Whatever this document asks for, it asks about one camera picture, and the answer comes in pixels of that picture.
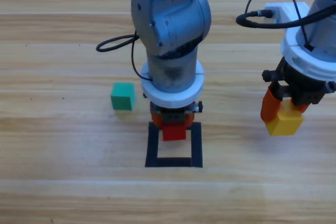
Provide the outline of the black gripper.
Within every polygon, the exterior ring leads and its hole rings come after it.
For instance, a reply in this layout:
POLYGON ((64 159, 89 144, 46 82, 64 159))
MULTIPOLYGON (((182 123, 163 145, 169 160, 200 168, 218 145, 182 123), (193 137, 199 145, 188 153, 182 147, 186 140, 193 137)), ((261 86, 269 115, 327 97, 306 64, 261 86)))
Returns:
POLYGON ((310 104, 318 104, 325 94, 335 92, 334 81, 320 81, 305 76, 281 59, 276 70, 264 70, 263 80, 270 82, 262 100, 260 117, 272 121, 278 114, 283 98, 292 98, 295 114, 303 114, 310 104))
POLYGON ((202 101, 194 101, 181 108, 164 108, 150 102, 151 121, 149 126, 161 130, 163 126, 183 125, 186 130, 190 129, 195 118, 195 114, 203 112, 202 101))

